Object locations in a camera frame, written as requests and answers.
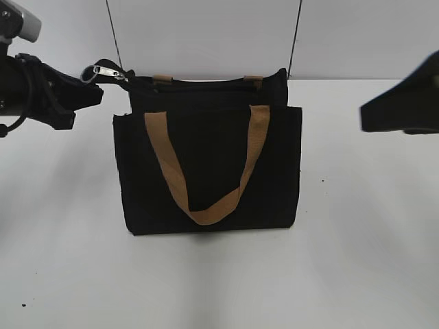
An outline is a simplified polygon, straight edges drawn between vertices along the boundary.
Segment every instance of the wire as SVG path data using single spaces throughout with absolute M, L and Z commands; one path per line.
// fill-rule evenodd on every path
M 303 0 L 300 0 L 299 10 L 297 11 L 296 28 L 294 29 L 293 47 L 291 49 L 291 57 L 289 58 L 288 79 L 292 77 L 292 75 L 291 75 L 291 67 L 293 66 L 294 47 L 296 46 L 296 39 L 297 39 L 297 31 L 298 31 L 298 27 L 299 27 L 300 13 L 302 12 L 302 3 L 303 3 Z
M 111 17 L 111 12 L 110 12 L 110 6 L 108 4 L 108 0 L 105 0 L 105 3 L 107 5 L 107 10 L 108 10 L 108 17 L 110 17 L 110 24 L 111 24 L 111 30 L 112 30 L 112 37 L 115 39 L 115 46 L 116 46 L 116 51 L 117 51 L 117 57 L 119 59 L 119 64 L 121 66 L 121 69 L 123 69 L 122 67 L 122 61 L 121 61 L 121 54 L 119 52 L 119 45 L 117 44 L 117 39 L 116 39 L 116 33 L 115 33 L 115 26 L 112 23 L 112 17 Z
M 27 82 L 27 101 L 24 110 L 22 111 L 20 117 L 15 121 L 12 125 L 8 127 L 8 132 L 15 130 L 18 128 L 27 118 L 28 113 L 30 112 L 30 108 L 32 106 L 32 101 L 34 100 L 34 85 L 32 84 L 29 73 L 27 72 L 25 65 L 21 61 L 17 61 L 19 63 L 20 70 L 22 74 L 25 76 Z

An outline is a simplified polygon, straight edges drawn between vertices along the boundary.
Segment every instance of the robotic arm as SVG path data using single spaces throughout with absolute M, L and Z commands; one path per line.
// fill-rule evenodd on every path
M 70 130 L 76 110 L 101 103 L 104 92 L 95 84 L 65 75 L 35 56 L 8 56 L 12 39 L 35 42 L 40 31 L 41 21 L 32 13 L 11 0 L 0 0 L 0 117 L 18 117 L 10 126 L 0 124 L 0 138 L 26 118 Z

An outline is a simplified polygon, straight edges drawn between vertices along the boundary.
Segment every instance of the tan strap handle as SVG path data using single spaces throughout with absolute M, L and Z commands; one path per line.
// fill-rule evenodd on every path
M 253 81 L 257 90 L 262 88 L 263 77 L 259 75 L 246 75 L 244 81 Z
M 156 74 L 152 77 L 153 85 L 157 84 L 172 84 L 173 77 L 170 75 Z
M 183 175 L 176 152 L 167 131 L 166 112 L 145 113 L 145 125 L 152 147 L 158 158 L 163 176 L 177 205 L 197 224 L 211 225 L 221 221 L 233 212 L 252 175 L 256 161 L 261 154 L 270 123 L 269 106 L 250 106 L 248 123 L 247 160 L 238 188 L 221 198 L 218 202 L 201 211 L 189 210 L 189 199 L 185 176 Z

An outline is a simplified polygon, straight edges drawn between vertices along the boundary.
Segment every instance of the brown tab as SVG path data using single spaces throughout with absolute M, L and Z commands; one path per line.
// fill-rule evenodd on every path
M 156 84 L 172 84 L 172 76 L 170 75 L 161 75 L 157 74 L 152 77 L 152 81 L 154 82 L 154 85 Z
M 244 81 L 253 81 L 254 86 L 257 90 L 262 88 L 263 77 L 260 75 L 246 75 Z

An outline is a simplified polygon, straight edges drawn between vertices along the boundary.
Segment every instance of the white backdrop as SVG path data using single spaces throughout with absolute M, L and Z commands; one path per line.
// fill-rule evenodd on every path
M 133 237 L 116 86 L 73 131 L 27 122 L 1 141 L 0 328 L 436 329 L 439 136 L 359 130 L 358 107 L 395 83 L 291 82 L 304 125 L 290 230 Z
M 289 65 L 298 0 L 110 0 L 124 69 L 185 79 Z
M 437 0 L 304 0 L 296 79 L 404 78 L 439 50 Z

